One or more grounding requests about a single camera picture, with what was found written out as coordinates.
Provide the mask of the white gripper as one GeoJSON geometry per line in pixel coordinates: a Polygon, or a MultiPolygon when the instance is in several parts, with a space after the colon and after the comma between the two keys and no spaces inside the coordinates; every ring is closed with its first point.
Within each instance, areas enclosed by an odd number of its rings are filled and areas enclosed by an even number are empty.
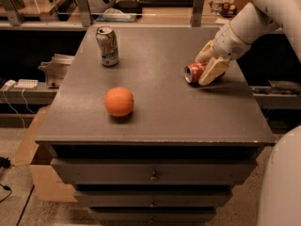
{"type": "Polygon", "coordinates": [[[208,41],[195,58],[197,63],[208,62],[198,83],[201,86],[210,85],[227,71],[230,66],[229,60],[240,58],[249,49],[250,45],[235,34],[231,25],[224,24],[216,33],[214,40],[208,41]]]}

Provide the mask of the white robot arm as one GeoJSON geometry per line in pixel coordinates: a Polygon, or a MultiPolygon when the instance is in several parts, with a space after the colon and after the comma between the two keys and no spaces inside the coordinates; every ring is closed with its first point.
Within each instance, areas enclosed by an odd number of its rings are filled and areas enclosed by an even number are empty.
{"type": "MultiPolygon", "coordinates": [[[[301,0],[252,0],[222,26],[196,57],[207,67],[198,83],[211,84],[260,36],[282,29],[301,60],[301,0]]],[[[258,226],[301,226],[301,126],[286,133],[268,159],[258,226]]]]}

